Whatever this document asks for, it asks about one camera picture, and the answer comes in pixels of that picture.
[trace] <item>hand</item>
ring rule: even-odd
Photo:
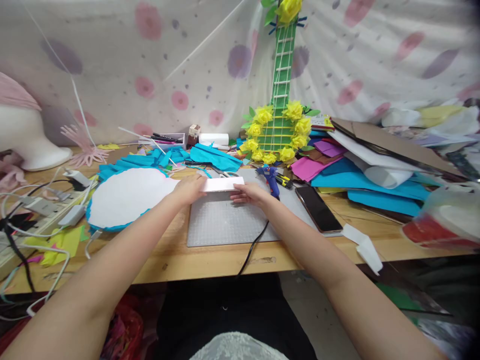
[[[171,195],[181,204],[190,205],[207,195],[206,192],[202,191],[205,181],[207,181],[207,178],[199,174],[186,176],[175,186]]]
[[[230,194],[230,199],[233,200],[234,203],[249,203],[261,208],[268,203],[270,199],[275,199],[255,183],[247,183],[245,185],[233,184],[233,187],[240,191],[240,193],[235,191]]]

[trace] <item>yellow paper flower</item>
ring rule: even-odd
[[[277,161],[277,156],[273,152],[269,152],[265,155],[263,155],[263,162],[265,164],[273,164],[274,162]]]
[[[259,124],[252,124],[246,131],[251,137],[256,137],[262,133],[262,126]]]
[[[307,146],[307,136],[306,135],[297,135],[291,138],[291,146],[294,149],[300,149],[304,146]]]
[[[255,151],[259,147],[259,143],[256,142],[254,139],[247,139],[242,145],[240,145],[240,150],[248,151],[252,150]]]
[[[291,147],[284,147],[280,150],[280,161],[288,161],[295,156],[295,151]]]
[[[262,150],[255,150],[251,155],[251,159],[253,161],[262,161],[263,157],[264,157],[264,152]]]
[[[302,112],[304,111],[304,108],[300,101],[288,101],[288,104],[286,106],[286,109],[283,110],[281,113],[285,115],[287,118],[289,118],[292,121],[300,120],[303,115]]]
[[[283,0],[280,7],[275,11],[279,15],[279,21],[289,24],[302,9],[302,0]]]
[[[311,129],[312,129],[312,124],[310,123],[309,118],[300,119],[295,124],[295,132],[298,134],[306,135]]]
[[[257,107],[255,110],[255,116],[253,117],[254,121],[257,121],[261,125],[265,125],[270,120],[272,120],[272,115],[274,114],[273,105]]]

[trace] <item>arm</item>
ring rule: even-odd
[[[158,205],[88,261],[30,320],[2,359],[98,359],[115,306],[181,208],[204,195],[205,177],[180,181]]]
[[[260,207],[298,262],[323,287],[362,359],[445,359],[402,312],[322,234],[256,185],[235,203]]]

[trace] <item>power strip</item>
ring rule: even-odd
[[[55,205],[58,206],[58,211],[53,212],[50,216],[39,216],[35,220],[37,223],[34,227],[28,229],[32,234],[51,234],[58,228],[58,222],[70,211],[70,209],[83,199],[87,191],[94,189],[99,183],[94,181],[91,188],[86,188],[83,191],[71,191],[70,196],[64,201],[58,201]],[[28,238],[28,235],[15,234],[13,240],[16,244],[23,244],[24,240]],[[19,257],[14,253],[12,248],[4,243],[8,243],[7,236],[3,231],[0,232],[0,280],[5,279],[13,269],[15,269],[22,262]],[[20,252],[27,258],[32,255],[36,250],[30,248],[19,248]]]

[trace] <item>floor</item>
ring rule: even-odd
[[[283,295],[318,360],[360,360],[322,288],[303,271],[280,272]]]

